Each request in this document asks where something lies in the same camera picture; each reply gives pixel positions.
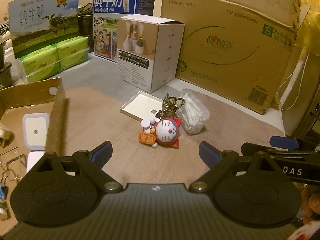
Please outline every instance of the white tissue in plastic bag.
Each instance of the white tissue in plastic bag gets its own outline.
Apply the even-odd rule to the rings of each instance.
[[[191,90],[183,89],[180,92],[185,104],[176,111],[176,115],[182,119],[182,126],[187,133],[197,134],[209,119],[210,113]]]

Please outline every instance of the blue milk box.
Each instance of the blue milk box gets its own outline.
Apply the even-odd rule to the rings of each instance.
[[[93,4],[94,54],[116,62],[118,19],[128,14],[152,16],[155,0],[94,0]]]

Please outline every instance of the white pipe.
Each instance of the white pipe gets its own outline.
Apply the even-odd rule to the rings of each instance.
[[[285,88],[285,91],[283,92],[283,94],[281,96],[280,103],[281,103],[282,106],[286,102],[286,100],[287,100],[287,98],[288,98],[288,96],[289,96],[289,94],[290,94],[290,92],[291,92],[291,90],[292,90],[292,88],[293,88],[298,76],[299,76],[299,73],[301,72],[301,69],[304,66],[305,62],[306,62],[307,55],[308,55],[308,51],[305,48],[303,48],[302,51],[301,51],[298,63],[296,65],[296,68],[293,71],[292,77],[290,78],[290,81],[289,81],[287,87]]]

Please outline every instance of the barcode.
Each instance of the barcode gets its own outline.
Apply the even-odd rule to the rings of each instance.
[[[262,106],[264,101],[267,99],[267,96],[268,96],[268,94],[266,94],[256,88],[253,88],[251,90],[249,97],[248,97],[248,101],[255,103],[259,106]]]

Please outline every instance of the red toy ear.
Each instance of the red toy ear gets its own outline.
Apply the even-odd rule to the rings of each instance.
[[[178,127],[181,125],[182,123],[182,119],[181,118],[175,118],[175,119],[172,119],[177,125]]]
[[[174,144],[171,145],[174,148],[179,148],[180,144],[179,144],[179,139],[175,141]]]

